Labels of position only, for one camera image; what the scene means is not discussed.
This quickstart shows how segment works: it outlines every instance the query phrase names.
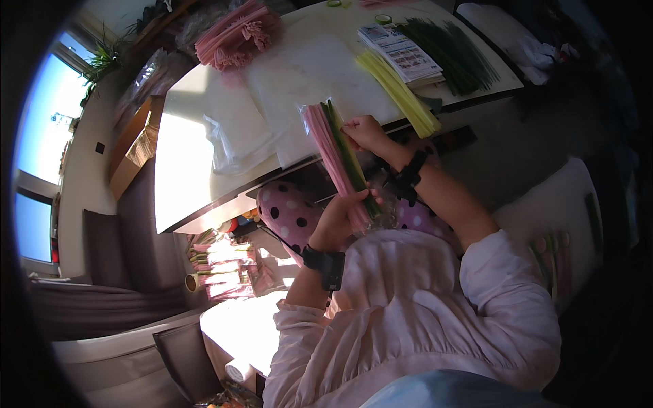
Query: green tape roll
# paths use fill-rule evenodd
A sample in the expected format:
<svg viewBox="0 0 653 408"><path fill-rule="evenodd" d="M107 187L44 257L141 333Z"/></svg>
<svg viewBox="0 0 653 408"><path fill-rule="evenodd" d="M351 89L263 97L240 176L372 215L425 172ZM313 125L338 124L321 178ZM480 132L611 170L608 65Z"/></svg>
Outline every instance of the green tape roll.
<svg viewBox="0 0 653 408"><path fill-rule="evenodd" d="M387 14L377 14L374 16L374 20L377 22L377 24L381 25L392 24L392 17Z"/></svg>

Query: tape roll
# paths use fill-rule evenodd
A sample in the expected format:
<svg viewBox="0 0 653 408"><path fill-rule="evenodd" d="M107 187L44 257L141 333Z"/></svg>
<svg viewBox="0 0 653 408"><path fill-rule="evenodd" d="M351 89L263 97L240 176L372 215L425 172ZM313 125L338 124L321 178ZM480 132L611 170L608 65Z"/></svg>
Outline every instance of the tape roll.
<svg viewBox="0 0 653 408"><path fill-rule="evenodd" d="M374 20L377 22L377 24L381 25L392 24L392 17L387 14L377 14L374 16Z"/></svg>
<svg viewBox="0 0 653 408"><path fill-rule="evenodd" d="M234 359L225 365L227 375L237 383L244 383L254 374L254 368L248 362Z"/></svg>

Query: white cloth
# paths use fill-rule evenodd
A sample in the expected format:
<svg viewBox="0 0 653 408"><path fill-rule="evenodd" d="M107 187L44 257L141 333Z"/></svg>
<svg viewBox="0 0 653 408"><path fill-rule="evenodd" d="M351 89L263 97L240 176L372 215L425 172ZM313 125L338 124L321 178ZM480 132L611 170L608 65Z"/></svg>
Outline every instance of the white cloth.
<svg viewBox="0 0 653 408"><path fill-rule="evenodd" d="M369 234L347 250L327 315L279 305L265 407L358 407L397 378L438 368L542 389L560 361L550 296L502 230L462 263L423 232Z"/></svg>

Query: wall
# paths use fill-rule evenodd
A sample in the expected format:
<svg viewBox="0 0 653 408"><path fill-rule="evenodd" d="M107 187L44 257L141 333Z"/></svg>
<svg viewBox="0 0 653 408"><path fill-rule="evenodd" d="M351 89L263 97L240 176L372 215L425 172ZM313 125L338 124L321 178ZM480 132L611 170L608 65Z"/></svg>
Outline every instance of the wall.
<svg viewBox="0 0 653 408"><path fill-rule="evenodd" d="M82 210L115 214L116 200L109 190L108 164L115 142L114 110L124 88L120 72L100 81L84 108L69 148L59 205L59 267L61 277L84 275ZM95 151L105 145L104 154Z"/></svg>
<svg viewBox="0 0 653 408"><path fill-rule="evenodd" d="M155 3L156 0L88 0L82 14L91 14L100 24L104 22L108 30L120 37L125 34L127 26L143 18L143 8L154 6Z"/></svg>

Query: hand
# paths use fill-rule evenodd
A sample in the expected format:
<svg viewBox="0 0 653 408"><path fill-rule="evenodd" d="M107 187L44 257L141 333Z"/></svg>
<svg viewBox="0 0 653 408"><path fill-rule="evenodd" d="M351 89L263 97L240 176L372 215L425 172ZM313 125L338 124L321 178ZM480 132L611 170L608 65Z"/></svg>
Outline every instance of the hand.
<svg viewBox="0 0 653 408"><path fill-rule="evenodd" d="M347 218L347 211L370 193L379 205L383 204L383 199L378 197L377 189L365 189L346 197L336 195L332 198L317 222L317 227L309 238L308 245L320 252L339 252L347 237L353 234L351 223Z"/></svg>
<svg viewBox="0 0 653 408"><path fill-rule="evenodd" d="M379 157L391 153L395 143L372 115L356 116L342 126L354 149L369 150Z"/></svg>

